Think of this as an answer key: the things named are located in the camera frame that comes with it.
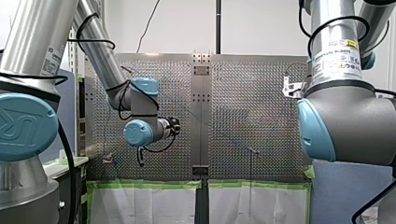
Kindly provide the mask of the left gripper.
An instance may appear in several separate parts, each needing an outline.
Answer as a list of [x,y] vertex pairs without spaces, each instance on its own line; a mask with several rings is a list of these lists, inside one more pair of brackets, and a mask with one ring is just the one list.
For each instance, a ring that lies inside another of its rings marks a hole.
[[180,121],[177,118],[174,117],[168,117],[167,121],[169,123],[169,128],[170,128],[170,134],[172,136],[179,135],[181,131],[181,126],[180,126]]

